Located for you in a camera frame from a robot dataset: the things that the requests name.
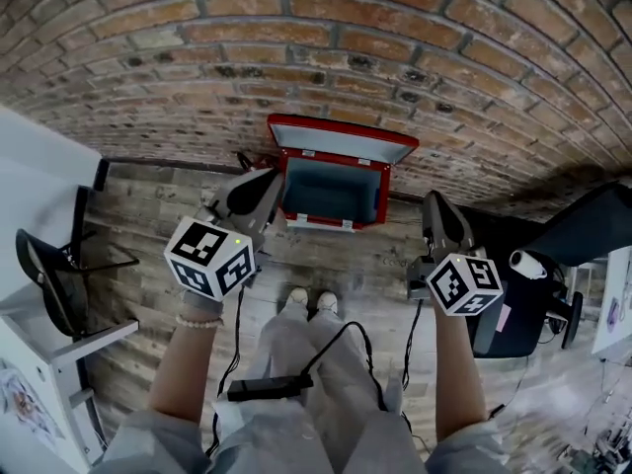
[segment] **white sneaker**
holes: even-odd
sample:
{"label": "white sneaker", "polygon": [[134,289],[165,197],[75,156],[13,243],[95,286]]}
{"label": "white sneaker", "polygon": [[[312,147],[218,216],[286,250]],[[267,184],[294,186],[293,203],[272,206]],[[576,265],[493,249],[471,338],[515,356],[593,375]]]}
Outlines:
{"label": "white sneaker", "polygon": [[331,291],[325,291],[318,298],[316,308],[319,311],[332,311],[334,314],[338,314],[338,297]]}
{"label": "white sneaker", "polygon": [[285,301],[285,305],[299,304],[303,307],[307,307],[308,301],[307,290],[305,288],[295,288],[290,292],[289,297]]}

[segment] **white table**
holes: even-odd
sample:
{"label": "white table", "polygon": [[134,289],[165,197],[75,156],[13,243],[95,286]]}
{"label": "white table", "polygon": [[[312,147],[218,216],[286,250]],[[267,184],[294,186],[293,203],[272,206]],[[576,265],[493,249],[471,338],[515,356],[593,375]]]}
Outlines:
{"label": "white table", "polygon": [[[617,249],[608,255],[605,289],[601,302],[599,322],[592,352],[598,353],[632,335],[632,302],[630,296],[624,300],[626,286],[630,279],[630,250],[632,247]],[[612,314],[613,300],[618,302],[616,314]]]}
{"label": "white table", "polygon": [[34,342],[20,326],[8,316],[0,316],[0,358],[22,372],[46,410],[56,422],[64,439],[56,440],[53,451],[79,474],[90,470],[90,466],[101,454],[95,456],[81,435],[75,409],[93,396],[87,388],[73,395],[65,394],[60,380],[63,367],[74,364],[79,358],[89,355],[108,344],[118,341],[138,330],[137,321],[127,321],[100,334],[78,343],[48,353]]}

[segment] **sleeve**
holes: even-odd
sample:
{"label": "sleeve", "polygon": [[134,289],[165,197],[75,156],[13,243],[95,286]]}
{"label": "sleeve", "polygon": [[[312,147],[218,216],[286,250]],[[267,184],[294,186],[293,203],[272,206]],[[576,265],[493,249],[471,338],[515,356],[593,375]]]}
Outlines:
{"label": "sleeve", "polygon": [[494,422],[472,425],[438,444],[426,462],[429,474],[505,474],[509,460]]}
{"label": "sleeve", "polygon": [[198,425],[155,411],[139,411],[120,426],[91,474],[197,474],[208,465]]}

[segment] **red box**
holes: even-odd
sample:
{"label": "red box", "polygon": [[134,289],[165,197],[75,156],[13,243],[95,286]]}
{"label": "red box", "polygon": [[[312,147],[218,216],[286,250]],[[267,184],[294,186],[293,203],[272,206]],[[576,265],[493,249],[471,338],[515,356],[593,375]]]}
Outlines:
{"label": "red box", "polygon": [[281,148],[280,207],[289,226],[355,231],[384,223],[391,167],[416,138],[303,116],[268,116]]}

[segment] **brick ceiling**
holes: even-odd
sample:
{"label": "brick ceiling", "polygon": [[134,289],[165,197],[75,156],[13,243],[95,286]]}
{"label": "brick ceiling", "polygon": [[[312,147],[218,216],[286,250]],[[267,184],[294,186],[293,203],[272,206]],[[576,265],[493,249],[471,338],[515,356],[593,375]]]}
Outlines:
{"label": "brick ceiling", "polygon": [[632,166],[630,0],[0,0],[0,102],[236,165],[287,113],[415,136],[394,192],[542,217]]}

